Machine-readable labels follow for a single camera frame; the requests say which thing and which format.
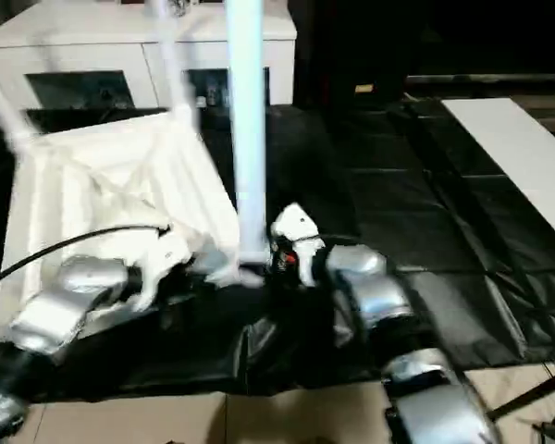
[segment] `wooden floor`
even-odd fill
[[[555,371],[553,365],[549,371]],[[548,377],[542,366],[470,374],[490,407],[501,405]],[[388,444],[387,406],[379,384],[273,398],[211,394],[96,404],[35,406],[17,444]],[[555,395],[499,421],[505,442],[534,442],[531,424],[555,414]]]

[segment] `white pipe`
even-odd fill
[[[0,88],[0,127],[5,132],[5,139],[15,153],[25,150],[25,141],[32,138],[36,129],[8,101]]]
[[[230,119],[244,261],[265,245],[264,0],[227,0]]]
[[[152,4],[157,18],[156,30],[171,106],[173,109],[179,105],[189,105],[190,108],[193,108],[185,76],[177,60],[174,30],[175,20],[180,20],[180,18],[170,15],[168,0],[152,0]]]

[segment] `cabinet door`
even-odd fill
[[[20,109],[81,107],[82,101],[85,107],[99,105],[94,98],[98,93],[88,91],[98,88],[114,96],[102,97],[99,107],[109,102],[119,107],[158,106],[139,44],[0,48],[0,86]]]
[[[175,47],[179,57],[179,67],[184,71],[191,71],[188,77],[191,80],[197,79],[194,85],[196,89],[201,88],[200,79],[203,77],[207,77],[209,82],[213,83],[207,85],[211,89],[216,89],[218,83],[224,82],[226,78],[224,70],[228,68],[228,45],[226,42],[176,43]],[[167,79],[158,45],[146,43],[144,54],[152,73],[158,103],[161,106],[170,106]],[[265,41],[264,68],[268,72],[265,75],[268,102],[271,105],[291,104],[294,82],[294,41]],[[196,75],[193,73],[195,70],[208,72]]]

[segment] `glass cabinet door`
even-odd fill
[[[134,108],[123,71],[27,74],[45,109]]]

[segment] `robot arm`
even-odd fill
[[[25,400],[48,381],[88,313],[141,287],[137,268],[75,256],[61,265],[52,285],[29,299],[0,341],[0,438],[18,432],[28,410]]]
[[[316,256],[334,296],[354,308],[391,407],[395,443],[497,443],[500,438],[475,390],[453,369],[435,332],[413,310],[408,292],[387,273],[383,256],[363,245],[335,246]]]
[[[476,393],[453,369],[382,255],[363,245],[337,245],[303,263],[312,268],[306,276],[332,289],[336,309],[374,356],[391,403],[386,417],[393,442],[500,442]],[[49,381],[87,315],[127,300],[141,286],[140,271],[121,261],[76,256],[23,306],[0,342],[0,438],[17,433],[25,400]]]

